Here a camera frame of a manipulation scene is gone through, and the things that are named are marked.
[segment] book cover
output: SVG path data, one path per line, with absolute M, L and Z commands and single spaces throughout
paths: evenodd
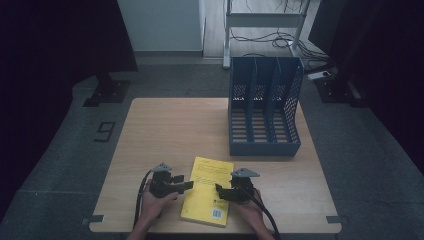
M 186 192 L 181 218 L 225 227 L 229 203 L 219 198 L 215 183 L 223 188 L 230 188 L 233 169 L 232 162 L 196 157 L 190 176 L 190 181 L 194 181 L 194 185 L 193 189 Z

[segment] black stand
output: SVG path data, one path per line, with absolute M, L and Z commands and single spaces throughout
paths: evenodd
M 364 96 L 358 93 L 353 84 L 355 64 L 359 64 L 358 51 L 382 9 L 385 0 L 379 0 L 371 9 L 365 25 L 357 35 L 335 78 L 316 80 L 315 84 L 324 103 L 349 103 L 352 107 L 367 107 Z
M 131 81 L 113 81 L 107 72 L 96 74 L 99 85 L 84 107 L 98 107 L 100 103 L 122 103 Z

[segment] barcode sticker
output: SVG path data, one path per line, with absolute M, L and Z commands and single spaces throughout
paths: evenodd
M 222 219 L 223 211 L 219 208 L 212 209 L 212 218 L 213 219 Z

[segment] hand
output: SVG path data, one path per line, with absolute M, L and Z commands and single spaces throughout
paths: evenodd
M 146 237 L 147 231 L 152 226 L 154 220 L 159 216 L 163 207 L 174 200 L 178 196 L 178 192 L 170 193 L 164 198 L 157 198 L 153 196 L 150 190 L 151 179 L 146 183 L 146 187 L 143 190 L 141 200 L 141 214 L 138 218 L 134 229 L 128 235 L 128 240 L 137 239 L 142 240 Z
M 143 190 L 142 201 L 141 201 L 141 214 L 139 219 L 142 221 L 147 221 L 149 223 L 153 222 L 162 211 L 163 207 L 171 200 L 175 200 L 178 196 L 178 192 L 170 193 L 166 197 L 157 198 L 150 192 L 150 183 L 149 179 L 146 183 L 146 187 Z
M 253 197 L 258 202 L 262 203 L 261 193 L 256 188 Z M 243 219 L 256 233 L 258 239 L 275 240 L 271 232 L 265 226 L 262 209 L 256 205 L 256 203 L 254 203 L 252 200 L 249 200 L 247 203 L 231 202 L 231 206 L 237 209 Z

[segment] black cable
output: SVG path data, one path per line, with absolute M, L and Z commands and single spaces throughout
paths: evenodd
M 299 6 L 299 13 L 300 13 L 300 12 L 302 11 L 302 5 L 303 5 L 303 1 L 304 1 L 304 0 L 301 0 L 301 1 L 300 1 L 300 6 Z
M 265 215 L 268 217 L 269 221 L 271 222 L 272 227 L 274 228 L 274 234 L 275 234 L 275 236 L 276 236 L 277 240 L 281 240 L 281 236 L 280 236 L 280 232 L 278 231 L 277 224 L 275 223 L 275 220 L 274 220 L 274 218 L 272 217 L 271 213 L 268 211 L 268 209 L 266 209 L 265 205 L 263 204 L 263 202 L 262 202 L 262 198 L 261 198 L 261 196 L 259 195 L 258 190 L 257 190 L 256 188 L 254 188 L 254 189 L 255 189 L 255 191 L 256 191 L 256 193 L 258 193 L 258 196 L 259 196 L 259 199 L 260 199 L 260 201 L 261 201 L 261 202 L 259 202 L 259 201 L 258 201 L 258 200 L 254 197 L 254 196 L 250 195 L 250 194 L 249 194 L 246 190 L 244 190 L 244 188 L 242 188 L 240 185 L 237 185 L 237 187 L 238 187 L 239 189 L 241 189 L 241 190 L 243 191 L 243 193 L 244 193 L 244 194 L 246 194 L 246 195 L 250 198 L 250 200 L 252 200 L 252 202 L 254 202 L 256 205 L 258 205 L 258 207 L 262 210 L 262 212 L 264 212 L 264 213 L 265 213 Z
M 278 9 L 281 5 L 283 5 L 283 0 L 281 0 L 281 1 L 280 1 L 280 4 L 278 4 L 278 6 L 275 8 L 274 12 L 277 12 L 277 9 Z
M 250 12 L 252 12 L 252 9 L 250 9 L 249 3 L 247 2 L 247 0 L 246 0 L 246 7 L 249 9 Z
M 259 56 L 259 57 L 266 57 L 266 55 L 263 54 L 259 54 L 259 53 L 246 53 L 243 55 L 243 57 L 247 57 L 247 56 Z
M 289 4 L 289 0 L 286 0 L 286 5 L 284 6 L 284 13 L 286 13 L 286 10 L 287 10 L 287 5 Z
M 303 6 L 303 3 L 304 3 L 304 0 L 301 0 L 300 6 L 298 7 L 300 10 L 301 10 L 301 8 Z M 265 36 L 257 37 L 257 38 L 246 38 L 246 37 L 242 37 L 242 36 L 235 36 L 232 29 L 230 29 L 230 32 L 231 32 L 231 36 L 232 36 L 231 38 L 232 39 L 235 39 L 236 41 L 241 41 L 241 42 L 244 42 L 244 41 L 246 41 L 246 42 L 258 42 L 258 43 L 261 43 L 261 42 L 271 42 L 271 44 L 272 44 L 273 47 L 277 47 L 277 48 L 281 48 L 281 49 L 290 47 L 289 41 L 293 41 L 294 37 L 291 34 L 283 33 L 283 32 L 280 32 L 279 30 L 280 30 L 280 28 L 278 28 L 277 31 L 274 32 L 274 33 L 270 33 L 270 34 L 267 34 Z M 268 37 L 271 37 L 271 36 L 274 36 L 274 35 L 277 35 L 277 36 L 275 38 L 273 38 L 273 39 L 267 39 Z M 310 50 L 306 46 L 306 43 L 303 42 L 300 39 L 298 41 L 297 47 L 299 48 L 299 50 L 300 50 L 300 52 L 302 54 L 302 57 L 301 57 L 302 58 L 302 61 L 305 61 L 305 62 L 307 61 L 306 62 L 306 65 L 309 68 L 311 68 L 308 71 L 313 71 L 314 70 L 310 66 L 310 62 L 311 61 L 321 61 L 321 62 L 326 62 L 329 65 L 332 65 L 332 63 L 330 61 L 330 58 L 327 56 L 327 54 L 322 53 L 322 52 L 317 52 L 317 51 Z M 258 55 L 258 56 L 261 56 L 260 54 L 246 54 L 246 55 Z
M 152 171 L 151 171 L 151 170 L 149 170 L 149 171 L 146 173 L 146 176 L 144 176 L 143 180 L 141 181 L 140 188 L 138 189 L 138 194 L 137 194 L 137 205 L 135 206 L 135 216 L 134 216 L 134 224 L 133 224 L 133 227 L 134 227 L 134 226 L 135 226 L 135 224 L 137 223 L 137 221 L 138 221 L 138 217 L 139 217 L 139 215 L 140 215 L 141 196 L 143 195 L 143 191 L 144 191 L 144 187 L 145 187 L 145 185 L 146 185 L 147 177 L 149 176 L 149 174 L 150 174 L 151 172 L 152 172 Z

